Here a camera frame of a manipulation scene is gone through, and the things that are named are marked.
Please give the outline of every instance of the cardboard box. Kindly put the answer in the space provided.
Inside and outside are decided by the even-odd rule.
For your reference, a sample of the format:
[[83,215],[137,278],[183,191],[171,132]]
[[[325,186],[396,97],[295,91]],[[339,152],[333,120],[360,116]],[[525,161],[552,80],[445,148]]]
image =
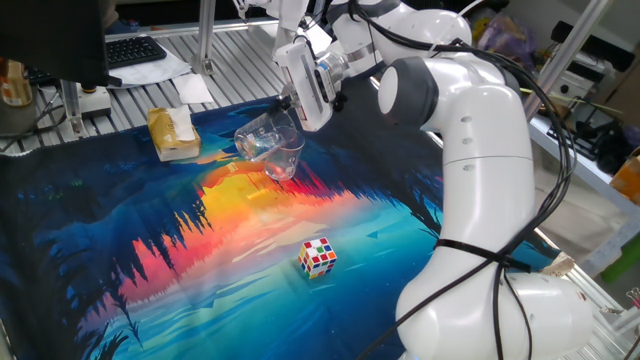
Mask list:
[[634,204],[640,205],[640,148],[631,153],[627,162],[611,180],[611,186]]
[[189,159],[200,156],[200,136],[195,128],[193,141],[180,141],[176,137],[171,116],[165,108],[149,109],[147,115],[151,139],[160,161]]

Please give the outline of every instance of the computer monitor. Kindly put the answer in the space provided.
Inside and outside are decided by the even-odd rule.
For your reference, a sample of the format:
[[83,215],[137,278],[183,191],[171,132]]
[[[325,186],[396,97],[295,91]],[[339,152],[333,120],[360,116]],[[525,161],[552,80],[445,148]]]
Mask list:
[[99,0],[0,2],[0,57],[58,79],[107,86]]

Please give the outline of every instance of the clear plastic cup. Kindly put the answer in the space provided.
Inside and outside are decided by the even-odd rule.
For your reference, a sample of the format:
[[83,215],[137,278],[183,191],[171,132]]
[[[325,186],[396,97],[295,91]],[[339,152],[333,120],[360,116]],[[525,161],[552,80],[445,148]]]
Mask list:
[[264,171],[270,178],[278,181],[289,180],[296,173],[300,153],[304,146],[304,136],[295,129],[282,131],[286,142],[265,160]]
[[258,162],[284,145],[282,133],[295,131],[291,117],[283,110],[269,110],[236,131],[234,140],[240,155]]

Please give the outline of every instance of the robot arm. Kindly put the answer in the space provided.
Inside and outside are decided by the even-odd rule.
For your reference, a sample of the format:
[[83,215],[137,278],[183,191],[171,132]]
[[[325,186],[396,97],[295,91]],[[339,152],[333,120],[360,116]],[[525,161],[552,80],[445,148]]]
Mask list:
[[[394,33],[434,44],[471,41],[467,23],[457,14],[415,11],[396,0],[362,4],[370,17]],[[334,2],[328,17],[340,46],[318,59],[304,42],[287,44],[276,54],[302,127],[320,129],[331,118],[341,80],[383,60],[389,66],[380,81],[378,103],[385,118],[443,136],[441,239],[498,252],[535,215],[530,139],[515,79],[470,53],[433,56],[392,43],[364,21],[354,22],[343,0]],[[438,246],[400,295],[397,318],[484,261]],[[497,266],[487,266],[402,324],[398,333],[407,350],[403,359],[496,359],[492,286]],[[584,346],[592,315],[579,288],[540,274],[507,276],[531,329],[533,358],[556,358]],[[526,359],[529,341],[521,309],[504,284],[498,292],[504,358]]]

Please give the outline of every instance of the black cable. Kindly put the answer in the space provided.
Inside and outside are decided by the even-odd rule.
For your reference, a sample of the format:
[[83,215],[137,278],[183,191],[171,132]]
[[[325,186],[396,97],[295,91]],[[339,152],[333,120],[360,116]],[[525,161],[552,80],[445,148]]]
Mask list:
[[404,322],[409,320],[409,318],[411,318],[415,313],[420,311],[423,307],[427,306],[433,300],[435,300],[438,297],[440,297],[442,294],[444,294],[447,291],[453,289],[454,287],[458,286],[459,284],[465,282],[467,279],[469,279],[473,275],[477,274],[478,272],[480,272],[480,270],[486,268],[491,263],[492,263],[491,260],[485,260],[483,263],[481,263],[480,265],[478,265],[475,268],[471,269],[466,274],[460,276],[456,280],[450,282],[447,286],[441,288],[440,290],[438,290],[435,293],[431,294],[431,296],[429,296],[428,298],[422,300],[420,303],[418,303],[416,306],[414,306],[411,310],[409,310],[406,314],[404,314],[400,319],[398,319],[396,321],[396,323],[391,328],[389,328],[389,330],[387,330],[384,334],[382,334],[379,338],[377,338],[376,341],[371,343],[371,345],[369,345],[369,347],[367,347],[356,358],[356,360],[365,359],[367,357],[367,355],[369,355],[369,353],[371,351],[373,351],[373,349],[375,349],[376,347],[381,345],[386,338],[388,338],[391,334],[393,334],[393,332],[396,331],[398,329],[398,327],[400,327],[400,325],[404,324]]
[[58,105],[58,106],[55,106],[53,108],[47,109],[46,111],[43,111],[42,113],[40,113],[40,115],[38,115],[38,117],[33,121],[33,124],[31,126],[29,126],[29,128],[27,130],[24,130],[23,132],[21,132],[18,135],[5,137],[6,139],[8,138],[10,140],[3,148],[0,149],[0,154],[5,153],[7,150],[9,150],[9,148],[13,144],[15,144],[19,140],[25,138],[26,137],[25,135],[27,135],[27,134],[35,135],[35,134],[39,134],[39,133],[42,133],[44,131],[55,129],[56,127],[58,127],[67,118],[66,114],[62,114],[60,119],[53,125],[45,126],[45,127],[42,127],[42,128],[35,128],[38,125],[38,122],[40,122],[40,120],[42,120],[45,116],[51,114],[52,112],[54,112],[54,111],[56,111],[58,109],[62,109],[62,108],[64,108],[64,106]]
[[496,349],[498,349],[498,360],[504,360],[504,353],[502,350],[502,336],[500,335],[500,315],[498,311],[498,295],[500,294],[500,277],[502,277],[502,270],[502,264],[498,264],[495,276],[493,277],[493,333],[496,340]]
[[504,274],[504,282],[507,283],[509,290],[511,290],[513,297],[516,299],[516,302],[518,303],[520,312],[522,313],[522,318],[524,319],[524,324],[525,324],[525,327],[527,328],[527,339],[529,340],[529,352],[527,355],[527,359],[531,360],[533,356],[533,336],[531,335],[531,325],[529,324],[529,317],[527,316],[527,312],[524,310],[524,305],[522,305],[522,302],[520,301],[520,297],[518,296],[516,291],[513,289],[513,286],[511,286],[511,282],[509,281],[509,277],[507,276],[506,272]]
[[[397,43],[402,46],[406,46],[408,48],[423,50],[423,51],[431,51],[431,52],[468,52],[476,55],[478,58],[488,61],[492,64],[505,68],[507,71],[511,72],[516,78],[521,80],[526,85],[530,86],[533,90],[533,93],[540,98],[545,107],[549,110],[549,119],[551,121],[551,126],[556,130],[557,133],[562,133],[561,125],[556,117],[557,110],[549,97],[544,93],[544,91],[538,86],[535,79],[533,78],[531,73],[528,73],[522,67],[520,67],[513,60],[496,53],[490,53],[479,49],[471,48],[470,46],[460,46],[461,42],[459,41],[457,45],[434,45],[431,43],[424,43],[417,40],[413,40],[402,35],[393,33],[388,29],[377,24],[375,21],[371,20],[366,12],[360,7],[357,0],[349,0],[348,2],[348,10],[349,16],[353,21],[357,21],[354,16],[357,15],[361,19],[363,19],[370,27],[373,27],[385,38],[390,41]],[[558,151],[559,151],[559,160],[560,160],[560,171],[558,172],[558,177],[556,179],[556,184],[549,192],[542,205],[538,209],[536,215],[525,225],[516,235],[514,235],[511,240],[498,252],[500,255],[509,255],[511,254],[517,246],[519,246],[524,240],[525,236],[529,233],[533,232],[533,230],[539,226],[544,220],[546,220],[551,213],[560,205],[562,199],[566,195],[570,183],[571,183],[571,174],[575,170],[577,166],[577,154],[575,152],[575,143],[572,137],[569,137],[569,142],[567,142],[564,133],[562,135],[558,135]],[[571,163],[571,153],[573,153],[573,163]],[[457,280],[453,281],[449,285],[440,289],[438,292],[432,294],[427,299],[420,302],[418,305],[413,307],[409,312],[407,312],[403,317],[398,319],[394,326],[387,330],[382,336],[380,336],[374,343],[372,343],[359,357],[358,359],[363,359],[366,357],[374,348],[383,343],[384,339],[386,339],[389,335],[391,335],[400,325],[402,325],[407,319],[409,319],[413,314],[421,310],[423,307],[428,305],[433,300],[437,299],[440,295],[444,294],[451,288],[457,286],[463,281],[467,280],[471,276],[475,275],[477,272],[485,268],[491,261],[485,261],[478,267],[474,268],[472,271],[462,275]],[[502,273],[501,266],[498,265],[498,269],[496,271],[495,283],[494,283],[494,296],[493,296],[493,315],[494,315],[494,332],[496,335],[496,346],[498,351],[499,358],[502,358],[502,344],[500,338],[500,328],[499,328],[499,315],[498,315],[498,293],[499,291],[499,279],[500,274]],[[524,307],[520,303],[519,298],[517,297],[515,291],[509,284],[509,287],[518,302],[522,315],[525,319],[525,324],[527,327],[527,333],[529,334],[529,359],[531,359],[532,355],[532,337],[531,337],[531,329],[526,317],[526,313],[524,312]]]

